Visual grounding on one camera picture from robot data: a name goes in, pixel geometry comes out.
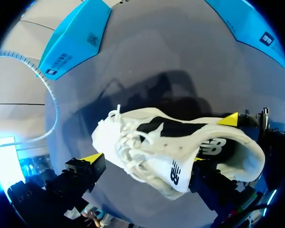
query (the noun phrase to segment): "shoe upper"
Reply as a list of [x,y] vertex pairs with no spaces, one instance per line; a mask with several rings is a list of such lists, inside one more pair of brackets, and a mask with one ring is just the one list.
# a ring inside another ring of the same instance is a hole
[[118,106],[98,123],[93,146],[172,200],[188,191],[197,157],[216,159],[217,168],[231,180],[254,181],[265,163],[263,151],[240,129],[216,124],[219,120],[181,121],[155,108],[120,114]]

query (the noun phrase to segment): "black logo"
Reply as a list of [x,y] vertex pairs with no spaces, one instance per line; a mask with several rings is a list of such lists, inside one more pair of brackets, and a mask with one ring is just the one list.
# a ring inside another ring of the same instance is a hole
[[269,46],[274,41],[274,38],[268,32],[265,32],[260,41],[266,46]]
[[170,178],[171,181],[174,182],[175,185],[178,185],[180,177],[178,176],[181,173],[181,169],[176,164],[176,161],[173,160],[173,167],[171,168]]
[[88,37],[87,37],[87,42],[92,44],[93,46],[97,47],[99,44],[99,39],[92,32],[90,32]]
[[57,71],[56,71],[56,70],[48,69],[48,70],[46,71],[46,73],[49,74],[49,75],[55,75],[55,74],[57,73]]

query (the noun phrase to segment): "white wall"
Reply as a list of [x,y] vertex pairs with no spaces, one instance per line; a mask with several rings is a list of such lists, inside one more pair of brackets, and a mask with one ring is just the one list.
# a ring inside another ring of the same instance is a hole
[[[106,0],[109,6],[119,0]],[[81,0],[37,0],[11,30],[1,49],[17,51],[38,65],[53,31]],[[46,88],[24,64],[0,57],[0,103],[44,104]],[[45,106],[0,104],[0,137],[22,141],[45,133]],[[19,158],[47,154],[45,140],[17,146]]]

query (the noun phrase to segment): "new balance logo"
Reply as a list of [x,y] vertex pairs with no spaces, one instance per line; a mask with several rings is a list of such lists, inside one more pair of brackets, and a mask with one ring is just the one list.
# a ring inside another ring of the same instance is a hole
[[175,160],[173,160],[172,164],[173,167],[171,168],[170,178],[175,185],[178,185],[180,179],[178,175],[181,173],[181,169],[179,168]]
[[210,139],[200,145],[199,152],[203,155],[217,155],[222,152],[222,147],[226,142],[226,139]]

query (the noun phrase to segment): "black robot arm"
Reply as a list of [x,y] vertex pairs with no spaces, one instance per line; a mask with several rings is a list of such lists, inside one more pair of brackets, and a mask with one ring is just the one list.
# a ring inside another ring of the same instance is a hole
[[105,170],[105,157],[96,154],[93,162],[71,159],[66,169],[52,181],[46,181],[46,190],[33,182],[18,182],[8,189],[16,211],[29,227],[86,227],[86,219],[69,219],[64,214],[74,207],[81,212],[86,206],[83,194],[91,192]]

